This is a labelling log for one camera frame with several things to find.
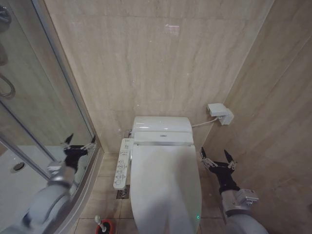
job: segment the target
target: toilet seat control panel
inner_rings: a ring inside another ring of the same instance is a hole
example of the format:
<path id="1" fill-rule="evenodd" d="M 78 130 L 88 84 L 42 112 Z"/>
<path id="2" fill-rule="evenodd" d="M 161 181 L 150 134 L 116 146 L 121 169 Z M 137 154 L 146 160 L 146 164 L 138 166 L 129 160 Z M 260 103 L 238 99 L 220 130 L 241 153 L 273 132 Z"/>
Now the toilet seat control panel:
<path id="1" fill-rule="evenodd" d="M 123 190 L 126 187 L 127 171 L 133 142 L 133 138 L 122 139 L 113 183 L 116 190 Z"/>

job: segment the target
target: toilet tank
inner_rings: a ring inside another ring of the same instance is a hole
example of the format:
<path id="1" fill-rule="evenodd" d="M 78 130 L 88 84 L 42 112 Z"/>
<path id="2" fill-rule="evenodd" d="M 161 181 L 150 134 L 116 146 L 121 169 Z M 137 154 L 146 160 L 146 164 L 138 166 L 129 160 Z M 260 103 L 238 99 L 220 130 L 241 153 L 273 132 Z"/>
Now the toilet tank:
<path id="1" fill-rule="evenodd" d="M 131 137 L 138 145 L 193 145 L 191 123 L 186 117 L 135 117 Z"/>

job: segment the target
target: wall socket cover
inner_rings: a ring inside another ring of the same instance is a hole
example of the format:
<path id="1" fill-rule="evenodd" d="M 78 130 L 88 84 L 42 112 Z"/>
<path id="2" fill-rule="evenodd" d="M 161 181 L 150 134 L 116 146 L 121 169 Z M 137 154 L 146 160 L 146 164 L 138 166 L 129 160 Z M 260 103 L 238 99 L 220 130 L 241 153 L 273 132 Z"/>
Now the wall socket cover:
<path id="1" fill-rule="evenodd" d="M 229 109 L 227 109 L 227 115 L 226 116 L 222 116 L 219 121 L 222 125 L 229 125 L 233 118 L 234 118 L 234 115 L 232 113 L 232 111 L 230 111 Z"/>
<path id="2" fill-rule="evenodd" d="M 228 114 L 228 109 L 222 103 L 208 104 L 207 108 L 212 117 L 226 116 Z"/>

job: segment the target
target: shower drain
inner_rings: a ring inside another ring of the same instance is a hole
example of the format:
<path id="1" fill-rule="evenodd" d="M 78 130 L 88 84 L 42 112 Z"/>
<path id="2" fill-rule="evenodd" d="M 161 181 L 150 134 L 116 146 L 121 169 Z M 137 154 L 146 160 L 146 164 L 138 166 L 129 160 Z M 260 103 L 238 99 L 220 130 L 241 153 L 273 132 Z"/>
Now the shower drain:
<path id="1" fill-rule="evenodd" d="M 14 167 L 11 169 L 12 173 L 16 173 L 19 172 L 20 170 L 22 170 L 25 167 L 25 163 L 24 162 L 19 162 L 17 164 L 14 165 Z"/>

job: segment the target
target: floor drain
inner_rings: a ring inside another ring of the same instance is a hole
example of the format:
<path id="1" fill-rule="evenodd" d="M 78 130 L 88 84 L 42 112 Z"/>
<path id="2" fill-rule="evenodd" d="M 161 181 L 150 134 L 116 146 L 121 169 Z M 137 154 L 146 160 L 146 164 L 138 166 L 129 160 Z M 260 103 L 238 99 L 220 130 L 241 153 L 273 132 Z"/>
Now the floor drain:
<path id="1" fill-rule="evenodd" d="M 12 169 L 11 172 L 12 173 L 16 173 L 19 172 L 21 169 L 23 169 L 25 167 L 25 163 L 24 162 L 19 162 L 18 164 L 16 164 Z"/>
<path id="2" fill-rule="evenodd" d="M 129 199 L 130 185 L 126 185 L 125 189 L 117 191 L 116 199 Z"/>

